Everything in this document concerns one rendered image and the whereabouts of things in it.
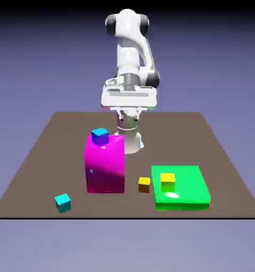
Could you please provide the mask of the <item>small cyan cube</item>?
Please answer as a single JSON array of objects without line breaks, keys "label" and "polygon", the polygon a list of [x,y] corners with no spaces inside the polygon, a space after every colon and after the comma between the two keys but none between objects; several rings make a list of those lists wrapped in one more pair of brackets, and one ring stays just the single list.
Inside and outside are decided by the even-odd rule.
[{"label": "small cyan cube", "polygon": [[59,213],[65,213],[71,210],[71,199],[67,193],[58,195],[54,199]]}]

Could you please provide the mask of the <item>small blue cube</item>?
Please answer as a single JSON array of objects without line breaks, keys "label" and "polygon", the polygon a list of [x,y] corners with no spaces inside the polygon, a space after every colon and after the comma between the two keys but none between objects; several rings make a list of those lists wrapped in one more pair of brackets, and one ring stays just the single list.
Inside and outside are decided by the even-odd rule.
[{"label": "small blue cube", "polygon": [[100,127],[91,131],[92,142],[98,146],[103,146],[109,143],[109,132]]}]

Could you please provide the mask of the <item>small orange cube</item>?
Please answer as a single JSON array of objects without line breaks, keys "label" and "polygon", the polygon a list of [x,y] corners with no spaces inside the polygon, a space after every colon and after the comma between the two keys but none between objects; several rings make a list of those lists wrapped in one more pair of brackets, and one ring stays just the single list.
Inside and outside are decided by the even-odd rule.
[{"label": "small orange cube", "polygon": [[139,177],[138,180],[138,190],[141,193],[149,193],[150,191],[150,182],[151,179],[149,177]]}]

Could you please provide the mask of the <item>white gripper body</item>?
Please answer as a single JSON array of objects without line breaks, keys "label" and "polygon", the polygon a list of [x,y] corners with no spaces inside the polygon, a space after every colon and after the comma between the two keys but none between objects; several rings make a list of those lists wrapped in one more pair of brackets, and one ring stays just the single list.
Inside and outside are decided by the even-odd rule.
[{"label": "white gripper body", "polygon": [[157,90],[153,87],[134,86],[125,90],[123,85],[104,86],[101,105],[106,108],[155,108]]}]

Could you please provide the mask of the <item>small yellow cube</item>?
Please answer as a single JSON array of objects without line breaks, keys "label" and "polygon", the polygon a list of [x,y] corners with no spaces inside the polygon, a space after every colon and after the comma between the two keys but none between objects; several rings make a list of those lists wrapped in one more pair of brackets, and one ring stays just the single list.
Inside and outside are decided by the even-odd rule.
[{"label": "small yellow cube", "polygon": [[161,173],[160,174],[160,190],[163,192],[175,191],[175,174],[174,173]]}]

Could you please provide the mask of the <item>large green box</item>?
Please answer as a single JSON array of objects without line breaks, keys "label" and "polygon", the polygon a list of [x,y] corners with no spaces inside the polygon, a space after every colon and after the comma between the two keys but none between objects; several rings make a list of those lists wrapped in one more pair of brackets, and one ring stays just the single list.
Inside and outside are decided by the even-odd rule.
[{"label": "large green box", "polygon": [[[162,174],[175,175],[173,192],[161,190]],[[211,196],[199,166],[152,166],[156,210],[207,210]]]}]

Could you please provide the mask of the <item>large magenta box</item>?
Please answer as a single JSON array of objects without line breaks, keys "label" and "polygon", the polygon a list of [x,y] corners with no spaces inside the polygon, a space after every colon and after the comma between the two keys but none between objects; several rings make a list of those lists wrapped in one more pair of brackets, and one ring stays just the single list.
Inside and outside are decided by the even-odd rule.
[{"label": "large magenta box", "polygon": [[124,193],[124,136],[110,135],[109,143],[98,146],[87,138],[84,164],[88,193]]}]

